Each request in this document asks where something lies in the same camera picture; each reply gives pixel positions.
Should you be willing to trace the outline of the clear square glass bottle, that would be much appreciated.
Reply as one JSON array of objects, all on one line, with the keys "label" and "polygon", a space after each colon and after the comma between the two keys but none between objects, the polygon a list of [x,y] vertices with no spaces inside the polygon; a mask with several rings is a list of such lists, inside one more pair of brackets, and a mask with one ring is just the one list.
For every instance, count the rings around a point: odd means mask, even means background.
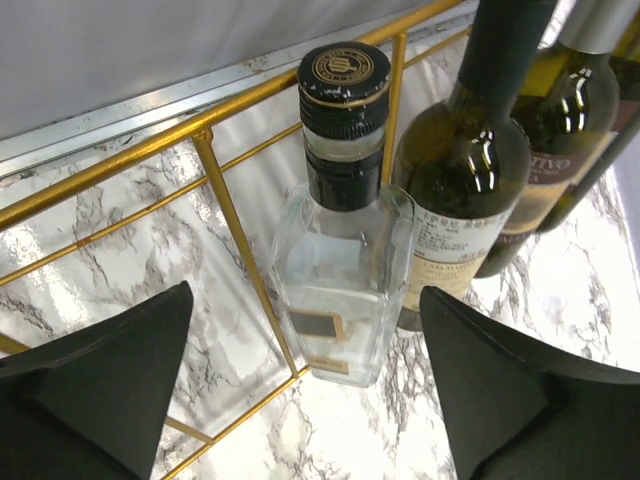
[{"label": "clear square glass bottle", "polygon": [[416,230],[411,197],[382,181],[390,70],[380,49],[356,41],[302,59],[307,179],[287,196],[269,265],[286,338],[315,377],[356,387],[380,374]]}]

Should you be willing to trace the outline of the green wine bottle brown label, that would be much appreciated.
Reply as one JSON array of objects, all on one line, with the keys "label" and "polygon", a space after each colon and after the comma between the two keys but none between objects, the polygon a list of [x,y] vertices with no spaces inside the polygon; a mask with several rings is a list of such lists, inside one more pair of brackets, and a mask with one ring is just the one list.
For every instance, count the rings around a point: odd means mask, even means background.
[{"label": "green wine bottle brown label", "polygon": [[509,264],[609,130],[618,98],[608,60],[638,9],[636,1],[578,1],[534,61],[512,110],[531,145],[528,184],[477,277]]}]

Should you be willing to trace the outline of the green wine bottle white label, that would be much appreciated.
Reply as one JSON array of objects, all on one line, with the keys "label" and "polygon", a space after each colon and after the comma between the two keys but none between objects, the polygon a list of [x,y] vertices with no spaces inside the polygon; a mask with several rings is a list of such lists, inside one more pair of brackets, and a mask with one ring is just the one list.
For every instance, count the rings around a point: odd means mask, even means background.
[{"label": "green wine bottle white label", "polygon": [[422,328],[424,287],[465,296],[524,191],[531,149],[511,111],[555,8],[481,1],[449,98],[399,140],[392,182],[415,201],[417,221],[403,330]]}]

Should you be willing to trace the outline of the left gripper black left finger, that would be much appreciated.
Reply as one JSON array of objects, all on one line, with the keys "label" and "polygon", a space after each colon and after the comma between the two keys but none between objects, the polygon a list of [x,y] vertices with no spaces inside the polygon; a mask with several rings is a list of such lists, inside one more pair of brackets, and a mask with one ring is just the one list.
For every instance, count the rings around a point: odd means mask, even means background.
[{"label": "left gripper black left finger", "polygon": [[3,358],[2,478],[149,478],[193,304],[181,282]]}]

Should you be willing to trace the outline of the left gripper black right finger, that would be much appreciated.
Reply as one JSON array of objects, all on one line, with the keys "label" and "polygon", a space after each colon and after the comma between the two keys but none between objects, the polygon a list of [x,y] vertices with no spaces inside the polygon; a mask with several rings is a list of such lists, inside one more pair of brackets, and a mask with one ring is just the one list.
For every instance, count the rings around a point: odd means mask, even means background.
[{"label": "left gripper black right finger", "polygon": [[460,479],[636,479],[639,375],[484,316],[437,287],[423,333]]}]

